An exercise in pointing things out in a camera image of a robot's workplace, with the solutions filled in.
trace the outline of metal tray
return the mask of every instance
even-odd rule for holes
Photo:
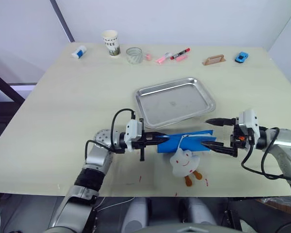
[[[185,78],[142,88],[135,93],[147,128],[156,129],[215,109],[215,102],[202,83]]]

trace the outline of gray floor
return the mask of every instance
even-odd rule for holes
[[[5,125],[0,124],[0,134]],[[178,203],[181,198],[151,198],[152,216],[150,225],[179,222]],[[224,210],[237,210],[244,219],[259,233],[272,233],[282,224],[291,221],[291,215],[268,207],[255,200],[228,201],[227,198],[201,198],[214,215],[216,222],[227,226],[223,220]],[[62,197],[5,195],[0,200],[2,218],[1,232],[21,230],[23,233],[41,233],[49,226],[51,216],[60,204]],[[106,198],[102,207],[118,203],[128,198]],[[129,203],[103,210],[98,215],[97,233],[120,232]],[[291,233],[291,227],[281,231]]]

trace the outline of blue folder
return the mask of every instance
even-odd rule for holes
[[[170,134],[164,135],[160,137],[168,137],[169,140],[157,145],[157,152],[158,153],[171,153],[176,152],[180,139],[183,135],[196,135],[199,134],[200,136],[195,137],[185,137],[181,141],[180,148],[183,150],[190,150],[190,151],[208,151],[207,147],[204,147],[201,142],[202,141],[215,141],[216,137],[212,136],[203,136],[203,134],[213,134],[213,130],[204,130],[204,131],[195,131],[189,133],[177,133],[177,134]]]

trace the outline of toy car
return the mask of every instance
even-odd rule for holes
[[[240,52],[237,57],[235,58],[235,62],[238,62],[238,63],[243,63],[247,57],[249,56],[248,53],[245,53],[245,52]]]

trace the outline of red marker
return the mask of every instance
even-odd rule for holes
[[[190,48],[187,48],[186,50],[181,51],[181,52],[179,52],[179,53],[177,53],[177,54],[171,56],[171,57],[170,57],[170,60],[173,60],[173,59],[175,59],[176,57],[179,57],[180,55],[182,55],[182,54],[184,54],[184,53],[186,53],[186,52],[188,52],[188,51],[190,51]]]

